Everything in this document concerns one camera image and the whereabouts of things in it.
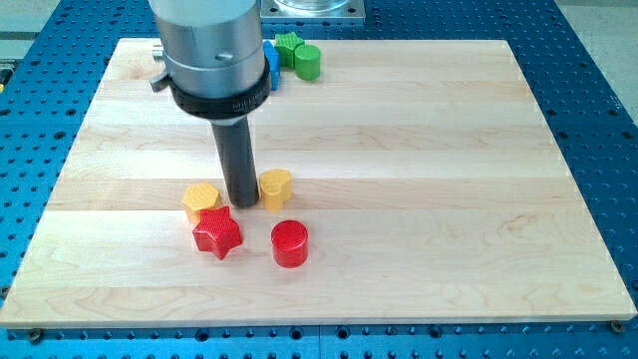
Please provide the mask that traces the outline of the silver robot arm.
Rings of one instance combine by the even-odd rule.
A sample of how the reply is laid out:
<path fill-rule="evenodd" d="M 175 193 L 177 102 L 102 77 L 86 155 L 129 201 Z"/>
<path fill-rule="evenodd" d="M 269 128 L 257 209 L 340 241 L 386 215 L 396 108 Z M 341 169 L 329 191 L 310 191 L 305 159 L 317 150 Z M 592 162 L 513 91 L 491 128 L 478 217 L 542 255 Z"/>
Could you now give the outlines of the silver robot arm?
<path fill-rule="evenodd" d="M 257 0 L 151 0 L 168 85 L 185 112 L 228 120 L 271 91 Z"/>

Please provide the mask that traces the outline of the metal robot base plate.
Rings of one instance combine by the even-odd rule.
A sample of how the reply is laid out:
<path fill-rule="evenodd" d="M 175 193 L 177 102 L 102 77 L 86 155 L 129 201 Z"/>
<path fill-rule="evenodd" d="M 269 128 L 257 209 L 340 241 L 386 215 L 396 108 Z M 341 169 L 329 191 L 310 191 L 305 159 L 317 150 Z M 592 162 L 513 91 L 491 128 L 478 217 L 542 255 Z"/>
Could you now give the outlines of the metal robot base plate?
<path fill-rule="evenodd" d="M 366 19 L 364 0 L 260 0 L 263 23 L 362 24 Z"/>

